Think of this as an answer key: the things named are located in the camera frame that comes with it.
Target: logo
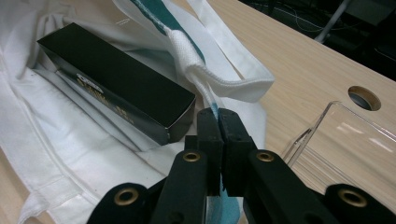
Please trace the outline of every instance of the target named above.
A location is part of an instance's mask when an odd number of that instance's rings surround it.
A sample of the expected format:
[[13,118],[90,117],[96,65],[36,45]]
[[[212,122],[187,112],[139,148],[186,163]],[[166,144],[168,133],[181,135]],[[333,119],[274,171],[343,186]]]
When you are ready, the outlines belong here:
[[84,76],[82,76],[81,74],[77,73],[78,78],[84,82],[85,84],[91,86],[92,88],[96,89],[97,91],[103,93],[102,89],[100,89],[96,84],[94,84],[93,82],[91,82],[89,79],[85,78]]

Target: dark floor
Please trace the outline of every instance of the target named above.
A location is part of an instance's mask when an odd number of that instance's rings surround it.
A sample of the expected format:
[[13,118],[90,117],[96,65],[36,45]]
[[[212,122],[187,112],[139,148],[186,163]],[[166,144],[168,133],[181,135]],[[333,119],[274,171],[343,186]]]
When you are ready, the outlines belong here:
[[[268,15],[268,0],[241,1]],[[280,0],[276,1],[274,11],[270,16],[304,35],[315,38],[337,9],[338,5],[336,2],[337,1]],[[394,70],[390,72],[389,69],[386,69],[384,72],[381,69],[377,69],[375,66],[371,66],[366,61],[361,60],[361,56],[357,55],[357,51],[362,44],[367,42],[367,38],[372,35],[372,33],[376,32],[376,29],[377,27],[344,13],[340,20],[334,25],[323,44],[359,63],[371,67],[384,76],[391,76],[390,78],[394,79]]]

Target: teal fabric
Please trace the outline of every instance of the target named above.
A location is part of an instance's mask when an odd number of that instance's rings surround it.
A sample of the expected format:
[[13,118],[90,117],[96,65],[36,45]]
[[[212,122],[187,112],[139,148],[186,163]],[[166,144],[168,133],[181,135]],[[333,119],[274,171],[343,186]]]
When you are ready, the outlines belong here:
[[205,57],[203,53],[199,50],[199,48],[195,45],[192,41],[190,36],[184,31],[172,13],[166,8],[163,4],[162,0],[131,0],[142,14],[152,21],[155,27],[163,34],[166,35],[164,31],[164,26],[168,27],[171,30],[179,30],[183,32],[186,37],[190,40],[193,44],[195,50],[197,51],[198,55],[201,57],[203,61],[205,61]]

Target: round hole in desk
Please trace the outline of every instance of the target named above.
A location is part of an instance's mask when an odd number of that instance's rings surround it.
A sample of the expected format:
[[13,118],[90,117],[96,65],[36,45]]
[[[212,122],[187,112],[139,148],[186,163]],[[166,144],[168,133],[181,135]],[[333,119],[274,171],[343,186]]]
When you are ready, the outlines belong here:
[[371,91],[360,87],[353,86],[347,91],[349,98],[358,106],[363,109],[376,111],[381,108],[381,101],[379,98]]

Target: wooden table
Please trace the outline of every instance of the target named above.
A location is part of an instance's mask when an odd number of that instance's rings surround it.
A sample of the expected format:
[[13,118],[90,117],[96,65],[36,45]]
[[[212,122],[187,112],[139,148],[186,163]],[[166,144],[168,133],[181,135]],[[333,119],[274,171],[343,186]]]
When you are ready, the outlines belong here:
[[[184,0],[177,3],[190,10]],[[330,101],[341,101],[368,119],[396,133],[396,83],[301,35],[260,12],[235,0],[211,0],[240,41],[276,77],[262,97],[267,111],[266,148],[282,154],[291,140],[306,130]],[[355,105],[348,89],[361,86],[381,102],[377,111]],[[0,153],[0,220],[16,223],[27,190]],[[51,223],[49,217],[41,217]]]

